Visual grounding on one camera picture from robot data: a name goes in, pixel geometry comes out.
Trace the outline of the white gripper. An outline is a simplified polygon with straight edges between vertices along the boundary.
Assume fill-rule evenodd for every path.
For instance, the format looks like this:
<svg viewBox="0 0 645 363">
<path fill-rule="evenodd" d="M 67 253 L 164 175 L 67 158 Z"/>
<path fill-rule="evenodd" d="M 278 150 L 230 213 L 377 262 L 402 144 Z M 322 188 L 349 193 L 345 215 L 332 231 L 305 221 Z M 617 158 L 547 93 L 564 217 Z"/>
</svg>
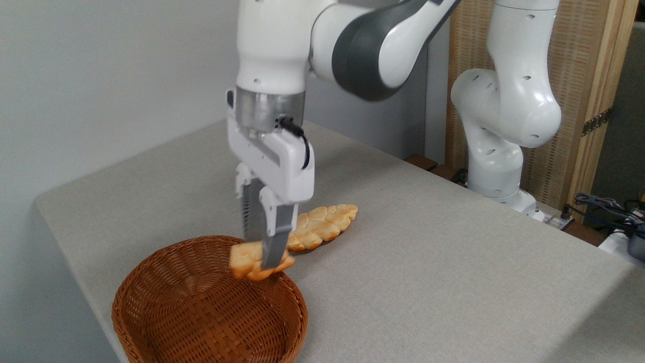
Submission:
<svg viewBox="0 0 645 363">
<path fill-rule="evenodd" d="M 263 240 L 262 270 L 276 269 L 299 203 L 314 191 L 315 156 L 302 128 L 305 94 L 228 90 L 226 101 L 229 147 L 242 162 L 235 192 L 244 241 Z"/>
</svg>

